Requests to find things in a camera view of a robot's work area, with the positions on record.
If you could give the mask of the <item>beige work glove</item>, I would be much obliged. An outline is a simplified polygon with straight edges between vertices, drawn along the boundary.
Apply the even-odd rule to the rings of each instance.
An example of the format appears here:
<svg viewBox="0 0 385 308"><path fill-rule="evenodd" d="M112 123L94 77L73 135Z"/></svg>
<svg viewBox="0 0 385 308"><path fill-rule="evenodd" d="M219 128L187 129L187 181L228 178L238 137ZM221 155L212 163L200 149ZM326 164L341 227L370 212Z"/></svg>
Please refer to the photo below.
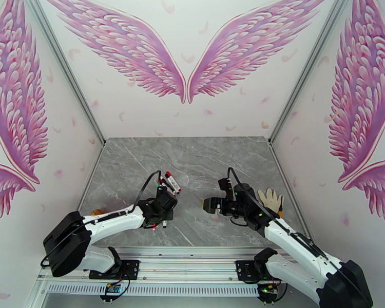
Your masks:
<svg viewBox="0 0 385 308"><path fill-rule="evenodd" d="M267 207L277 213L280 218L283 217L283 195L277 194L274 189L267 188L266 191L258 190L258 196L264 207Z"/></svg>

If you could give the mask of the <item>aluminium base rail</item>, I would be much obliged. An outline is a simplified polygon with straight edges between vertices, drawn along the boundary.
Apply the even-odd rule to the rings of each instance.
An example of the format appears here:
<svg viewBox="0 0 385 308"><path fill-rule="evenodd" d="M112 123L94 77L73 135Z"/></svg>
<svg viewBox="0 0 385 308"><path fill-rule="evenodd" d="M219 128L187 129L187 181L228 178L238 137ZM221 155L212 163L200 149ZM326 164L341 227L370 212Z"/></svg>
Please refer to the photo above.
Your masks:
<svg viewBox="0 0 385 308"><path fill-rule="evenodd" d="M241 284L235 262L252 260L263 246L131 246L117 248L123 260L138 260L136 284Z"/></svg>

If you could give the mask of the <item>aluminium frame post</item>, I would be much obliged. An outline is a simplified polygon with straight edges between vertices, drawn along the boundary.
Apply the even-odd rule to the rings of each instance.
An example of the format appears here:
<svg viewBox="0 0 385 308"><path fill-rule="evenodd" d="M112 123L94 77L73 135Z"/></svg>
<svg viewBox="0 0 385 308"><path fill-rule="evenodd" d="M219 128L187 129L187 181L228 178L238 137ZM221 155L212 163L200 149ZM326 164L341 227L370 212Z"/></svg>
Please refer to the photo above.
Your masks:
<svg viewBox="0 0 385 308"><path fill-rule="evenodd" d="M273 147L274 143L282 129L285 125L287 119L290 117L293 107L297 101L298 96L300 95L302 89L304 88L306 82L311 75L312 70L318 64L318 58L328 41L328 38L333 31L333 28L341 13L344 11L346 4L349 0L334 0L331 9L326 17L326 20L318 34L318 37L312 47L311 53L309 54L300 75L295 83L294 88L291 91L290 97L284 106L284 109L279 116L276 126L274 127L271 136L268 139L269 147Z"/></svg>

